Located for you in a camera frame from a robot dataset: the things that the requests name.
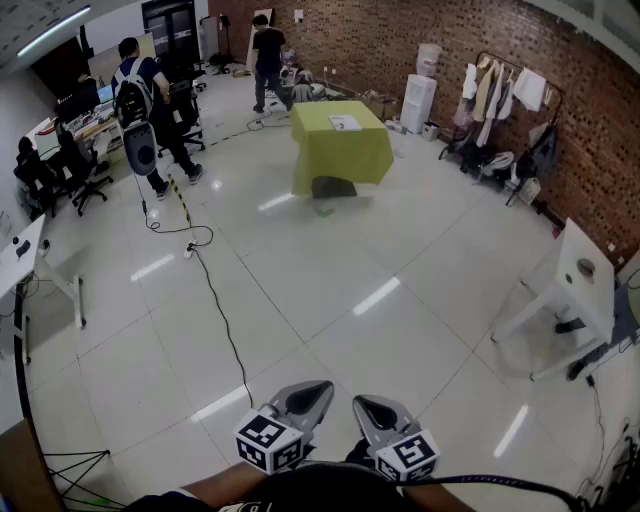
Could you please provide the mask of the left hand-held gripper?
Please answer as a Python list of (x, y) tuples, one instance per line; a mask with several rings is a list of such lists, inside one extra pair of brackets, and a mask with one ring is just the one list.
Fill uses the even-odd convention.
[(234, 428), (239, 457), (265, 474), (302, 461), (315, 428), (334, 398), (334, 384), (312, 380), (282, 388), (258, 409), (250, 409)]

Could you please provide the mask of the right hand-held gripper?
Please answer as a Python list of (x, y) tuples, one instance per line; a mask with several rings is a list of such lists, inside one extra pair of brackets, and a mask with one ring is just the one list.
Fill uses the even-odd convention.
[(414, 483), (430, 475), (441, 452), (428, 429), (400, 402), (358, 395), (353, 412), (368, 444), (374, 468), (395, 483)]

